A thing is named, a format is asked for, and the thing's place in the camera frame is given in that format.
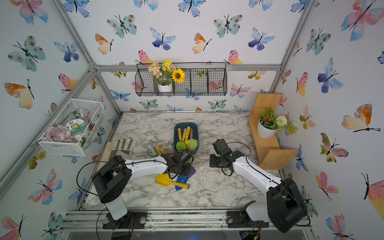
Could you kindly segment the green trowel yellow foam handle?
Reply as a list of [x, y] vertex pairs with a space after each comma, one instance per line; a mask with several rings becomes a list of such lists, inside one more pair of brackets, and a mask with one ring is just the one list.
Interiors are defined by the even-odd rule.
[[183, 131], [181, 128], [178, 128], [177, 131], [178, 131], [179, 141], [176, 143], [176, 150], [178, 152], [181, 152], [182, 150], [187, 148], [187, 144], [185, 143], [186, 132]]

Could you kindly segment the green shovel wooden handle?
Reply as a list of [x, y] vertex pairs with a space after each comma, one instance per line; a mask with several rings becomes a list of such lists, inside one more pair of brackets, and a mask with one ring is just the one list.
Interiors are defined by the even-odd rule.
[[190, 138], [188, 140], [189, 142], [189, 150], [190, 151], [195, 151], [198, 147], [198, 141], [196, 139], [194, 139], [194, 130], [191, 129], [190, 130]]

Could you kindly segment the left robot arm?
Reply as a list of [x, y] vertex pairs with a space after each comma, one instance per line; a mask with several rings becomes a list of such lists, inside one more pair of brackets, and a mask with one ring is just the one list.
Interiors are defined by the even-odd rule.
[[138, 161], [125, 160], [116, 155], [92, 176], [92, 183], [100, 202], [106, 206], [111, 218], [118, 221], [128, 214], [121, 194], [130, 180], [161, 174], [187, 177], [193, 160], [189, 150]]

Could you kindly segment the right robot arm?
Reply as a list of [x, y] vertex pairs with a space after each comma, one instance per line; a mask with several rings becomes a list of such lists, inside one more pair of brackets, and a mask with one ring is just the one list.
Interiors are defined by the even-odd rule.
[[253, 222], [267, 215], [268, 220], [282, 233], [288, 232], [299, 222], [308, 217], [305, 202], [296, 183], [287, 178], [275, 177], [254, 164], [248, 157], [236, 150], [232, 151], [224, 139], [213, 143], [215, 154], [210, 155], [210, 167], [231, 170], [243, 176], [256, 186], [266, 197], [267, 207], [263, 214], [256, 203], [245, 207], [246, 216]]

